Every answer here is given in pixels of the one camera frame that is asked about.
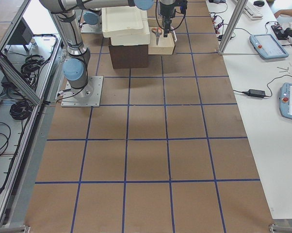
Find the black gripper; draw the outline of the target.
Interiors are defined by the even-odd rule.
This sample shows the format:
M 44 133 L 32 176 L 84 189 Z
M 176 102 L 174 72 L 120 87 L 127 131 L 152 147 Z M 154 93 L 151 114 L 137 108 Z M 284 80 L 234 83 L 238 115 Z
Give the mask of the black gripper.
M 166 38 L 168 36 L 168 31 L 172 33 L 174 28 L 171 26 L 172 18 L 175 17 L 175 9 L 174 8 L 161 8 L 160 14 L 162 16 L 162 27 L 163 27 L 163 36 Z

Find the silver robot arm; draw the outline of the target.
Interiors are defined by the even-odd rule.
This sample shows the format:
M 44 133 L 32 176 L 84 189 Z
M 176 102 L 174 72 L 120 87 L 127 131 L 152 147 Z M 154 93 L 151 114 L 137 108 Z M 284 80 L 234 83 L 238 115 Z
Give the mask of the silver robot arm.
M 63 64 L 63 74 L 68 80 L 73 96 L 91 93 L 88 87 L 90 50 L 84 45 L 75 9 L 89 10 L 106 7 L 137 7 L 148 10 L 152 0 L 41 0 L 40 3 L 58 20 L 57 30 L 67 43 L 69 59 Z
M 163 37 L 168 37 L 171 30 L 172 19 L 175 17 L 175 0 L 159 0 L 159 13 L 162 18 Z

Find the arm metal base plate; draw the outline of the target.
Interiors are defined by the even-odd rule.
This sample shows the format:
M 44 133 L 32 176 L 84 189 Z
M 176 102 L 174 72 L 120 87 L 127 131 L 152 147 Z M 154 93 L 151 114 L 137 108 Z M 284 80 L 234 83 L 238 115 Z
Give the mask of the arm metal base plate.
M 66 88 L 71 89 L 65 92 L 61 102 L 62 107 L 99 107 L 103 86 L 103 76 L 91 76 L 88 78 L 87 86 L 80 90 L 72 89 L 69 82 Z

